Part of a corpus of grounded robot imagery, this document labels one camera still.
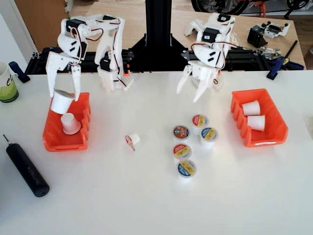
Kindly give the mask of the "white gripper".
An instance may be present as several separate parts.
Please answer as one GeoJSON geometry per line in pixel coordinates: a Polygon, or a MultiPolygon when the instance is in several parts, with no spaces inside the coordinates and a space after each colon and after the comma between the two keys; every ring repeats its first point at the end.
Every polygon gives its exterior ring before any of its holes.
{"type": "MultiPolygon", "coordinates": [[[[66,53],[56,53],[50,51],[46,63],[46,74],[48,80],[48,89],[50,97],[54,96],[55,81],[57,71],[63,71],[69,63],[74,63],[75,59],[84,60],[88,43],[85,33],[79,33],[79,37],[71,37],[68,33],[60,33],[58,37],[58,46],[66,53]]],[[[75,101],[79,99],[81,92],[81,66],[71,66],[71,75],[74,85],[75,101]]]]}
{"type": "Polygon", "coordinates": [[[223,50],[213,49],[205,44],[195,44],[192,46],[192,50],[201,62],[194,62],[193,67],[191,65],[185,66],[176,92],[178,94],[181,92],[193,71],[193,77],[200,81],[193,99],[193,102],[197,102],[204,92],[213,86],[213,80],[218,75],[218,69],[224,68],[225,56],[223,50]]]}

